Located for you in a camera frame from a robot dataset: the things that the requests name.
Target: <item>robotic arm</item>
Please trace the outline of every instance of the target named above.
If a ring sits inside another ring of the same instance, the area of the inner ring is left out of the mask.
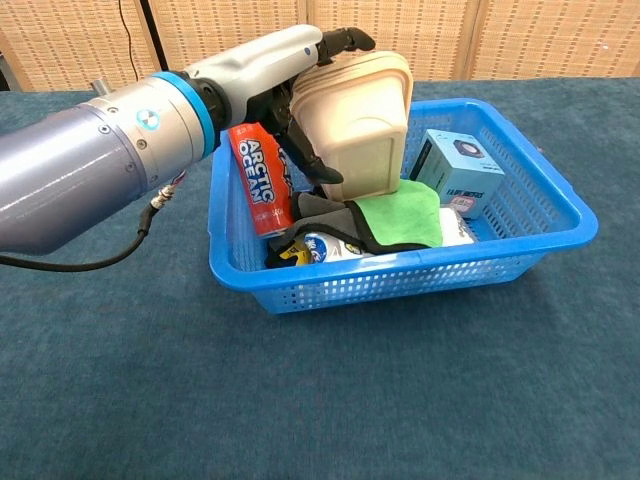
[[[240,123],[259,122],[313,183],[342,182],[292,121],[293,82],[374,47],[357,28],[297,25],[0,137],[0,252],[55,251],[210,155]]]

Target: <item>blue ring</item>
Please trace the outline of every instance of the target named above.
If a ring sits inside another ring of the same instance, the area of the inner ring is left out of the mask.
[[[171,85],[180,90],[180,93],[184,95],[184,97],[193,107],[193,110],[196,112],[198,120],[200,121],[200,126],[202,127],[202,134],[204,136],[204,152],[202,154],[202,158],[212,153],[216,131],[213,127],[213,122],[211,121],[211,117],[209,116],[207,107],[205,106],[198,93],[193,89],[191,85],[189,85],[175,73],[156,72],[151,76],[161,78],[162,80],[169,82]]]

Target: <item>small product box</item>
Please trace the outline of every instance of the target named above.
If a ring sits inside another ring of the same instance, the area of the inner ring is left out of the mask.
[[[411,172],[440,196],[440,204],[455,207],[475,219],[491,199],[504,171],[472,135],[429,129]]]

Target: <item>wall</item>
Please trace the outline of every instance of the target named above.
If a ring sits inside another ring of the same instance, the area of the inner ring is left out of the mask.
[[[134,79],[117,0],[0,1],[0,51],[25,90]],[[122,0],[139,74],[158,70],[139,0]],[[356,25],[417,80],[640,75],[640,0],[150,0],[169,67],[296,23]]]

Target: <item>beige plastic container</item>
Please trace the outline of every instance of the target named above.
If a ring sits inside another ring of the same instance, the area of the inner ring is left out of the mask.
[[[315,67],[296,80],[292,114],[316,155],[344,176],[340,185],[323,185],[327,197],[397,190],[412,91],[409,65],[394,52]]]

